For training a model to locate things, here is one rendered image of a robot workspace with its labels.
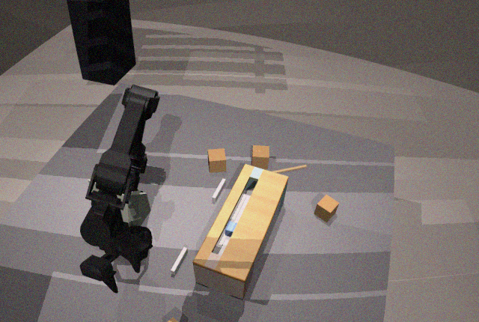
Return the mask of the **blue cube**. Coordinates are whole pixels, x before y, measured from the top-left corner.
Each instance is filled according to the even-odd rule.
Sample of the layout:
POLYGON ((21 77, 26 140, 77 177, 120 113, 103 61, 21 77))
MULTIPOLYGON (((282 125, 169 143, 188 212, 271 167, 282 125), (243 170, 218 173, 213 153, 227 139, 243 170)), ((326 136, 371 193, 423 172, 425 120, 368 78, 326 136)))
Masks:
POLYGON ((228 221, 225 229, 225 236, 231 237, 235 227, 237 226, 236 222, 228 221))

